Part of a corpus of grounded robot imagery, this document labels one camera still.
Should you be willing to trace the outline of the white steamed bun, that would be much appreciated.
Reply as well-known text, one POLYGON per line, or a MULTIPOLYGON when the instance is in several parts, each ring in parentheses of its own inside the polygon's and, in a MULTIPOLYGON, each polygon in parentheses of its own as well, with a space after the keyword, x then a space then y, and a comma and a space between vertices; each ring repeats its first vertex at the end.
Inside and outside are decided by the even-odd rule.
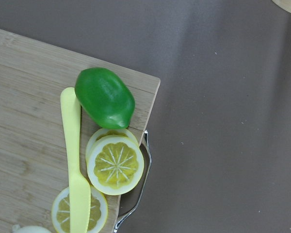
POLYGON ((13 233, 51 233, 50 230, 41 227, 41 226, 24 226, 21 227, 20 225, 13 225, 12 226, 13 233))

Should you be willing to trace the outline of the yellow plastic knife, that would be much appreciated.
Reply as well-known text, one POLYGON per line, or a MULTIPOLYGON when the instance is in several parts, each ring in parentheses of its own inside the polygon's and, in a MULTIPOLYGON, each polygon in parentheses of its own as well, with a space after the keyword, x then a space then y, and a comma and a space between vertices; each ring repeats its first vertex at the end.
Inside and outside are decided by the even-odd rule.
POLYGON ((68 166, 70 232, 85 233, 89 223, 91 191, 80 170, 81 106, 73 87, 62 91, 60 105, 68 166))

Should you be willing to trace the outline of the bamboo cutting board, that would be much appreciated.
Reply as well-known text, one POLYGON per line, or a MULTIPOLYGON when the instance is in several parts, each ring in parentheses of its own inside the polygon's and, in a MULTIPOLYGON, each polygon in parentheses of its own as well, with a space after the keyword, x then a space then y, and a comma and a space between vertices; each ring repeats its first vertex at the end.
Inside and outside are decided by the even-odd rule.
POLYGON ((130 130, 141 141, 160 79, 0 29, 0 233, 39 225, 68 185, 60 94, 90 67, 116 73, 134 95, 130 130))

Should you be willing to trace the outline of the green lime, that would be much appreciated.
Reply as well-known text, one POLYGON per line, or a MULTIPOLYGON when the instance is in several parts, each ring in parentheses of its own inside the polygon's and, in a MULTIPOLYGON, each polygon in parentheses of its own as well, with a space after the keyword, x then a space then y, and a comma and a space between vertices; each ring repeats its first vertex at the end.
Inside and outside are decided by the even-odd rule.
POLYGON ((75 83, 75 94, 89 117, 100 127, 127 128, 135 109, 135 99, 112 71, 88 68, 81 71, 75 83))

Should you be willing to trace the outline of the stacked lemon slices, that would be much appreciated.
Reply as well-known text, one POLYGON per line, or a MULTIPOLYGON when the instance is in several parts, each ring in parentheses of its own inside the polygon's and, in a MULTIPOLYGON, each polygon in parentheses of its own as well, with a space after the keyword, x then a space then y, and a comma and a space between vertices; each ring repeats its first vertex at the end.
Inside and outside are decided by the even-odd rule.
POLYGON ((127 129, 96 131, 87 143, 85 160, 92 185, 112 196, 131 191, 144 170, 137 139, 127 129))

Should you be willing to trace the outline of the lemon slice under knife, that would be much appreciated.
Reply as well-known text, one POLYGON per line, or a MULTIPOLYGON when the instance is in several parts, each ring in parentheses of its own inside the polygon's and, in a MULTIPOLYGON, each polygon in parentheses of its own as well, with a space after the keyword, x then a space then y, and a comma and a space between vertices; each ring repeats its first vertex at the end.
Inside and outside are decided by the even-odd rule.
MULTIPOLYGON (((108 204, 105 196, 91 186, 91 207, 87 231, 98 233, 108 217, 108 204)), ((51 220, 58 233, 70 232, 69 188, 62 190, 53 202, 51 220)))

